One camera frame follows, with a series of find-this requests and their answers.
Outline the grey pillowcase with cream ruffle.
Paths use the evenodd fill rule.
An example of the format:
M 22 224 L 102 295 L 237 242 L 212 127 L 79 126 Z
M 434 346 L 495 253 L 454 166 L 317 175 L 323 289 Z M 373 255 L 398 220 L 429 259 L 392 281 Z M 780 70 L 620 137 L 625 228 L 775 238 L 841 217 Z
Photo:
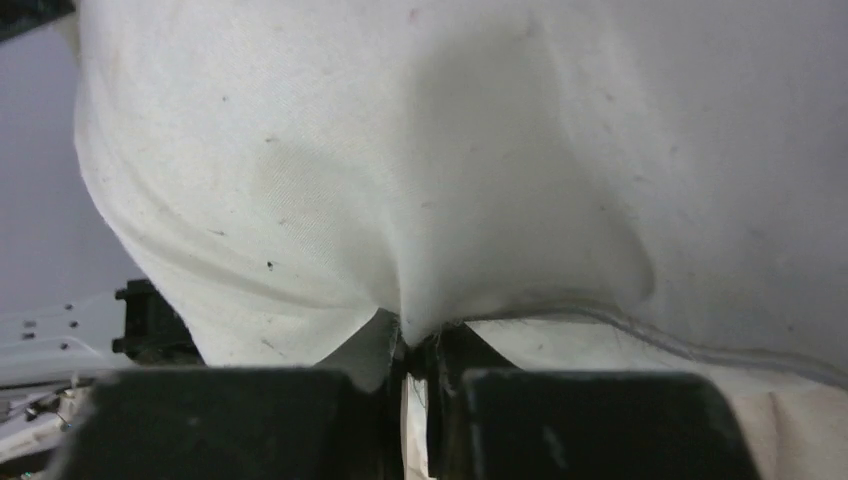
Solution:
M 728 368 L 680 358 L 577 363 L 514 357 L 528 370 L 683 371 L 718 386 L 764 479 L 847 477 L 847 392 L 793 374 Z

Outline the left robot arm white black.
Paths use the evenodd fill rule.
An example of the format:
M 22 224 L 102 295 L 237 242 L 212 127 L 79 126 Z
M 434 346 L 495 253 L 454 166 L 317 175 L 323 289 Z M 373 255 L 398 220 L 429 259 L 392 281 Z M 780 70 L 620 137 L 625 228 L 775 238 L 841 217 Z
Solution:
M 93 381 L 134 366 L 200 365 L 181 317 L 146 279 L 1 318 L 1 475 L 42 470 Z

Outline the white pillow insert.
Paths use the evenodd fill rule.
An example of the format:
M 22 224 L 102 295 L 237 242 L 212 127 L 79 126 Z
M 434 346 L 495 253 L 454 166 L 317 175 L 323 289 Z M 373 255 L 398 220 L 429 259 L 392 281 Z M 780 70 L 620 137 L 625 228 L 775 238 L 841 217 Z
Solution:
M 81 1 L 88 191 L 210 364 L 581 312 L 847 383 L 843 1 Z

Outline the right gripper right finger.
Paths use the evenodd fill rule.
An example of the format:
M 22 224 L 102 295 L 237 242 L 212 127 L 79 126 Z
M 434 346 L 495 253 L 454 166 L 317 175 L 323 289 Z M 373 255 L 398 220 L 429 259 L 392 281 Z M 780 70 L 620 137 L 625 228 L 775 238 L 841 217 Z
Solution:
M 755 479 L 716 386 L 683 372 L 529 371 L 460 326 L 423 346 L 439 479 Z

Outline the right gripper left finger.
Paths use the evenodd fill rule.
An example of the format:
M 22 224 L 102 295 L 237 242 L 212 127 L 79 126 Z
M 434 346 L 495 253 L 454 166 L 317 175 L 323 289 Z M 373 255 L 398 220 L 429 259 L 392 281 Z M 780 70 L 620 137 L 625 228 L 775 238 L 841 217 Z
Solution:
M 401 479 L 394 317 L 310 368 L 145 368 L 98 382 L 50 479 Z

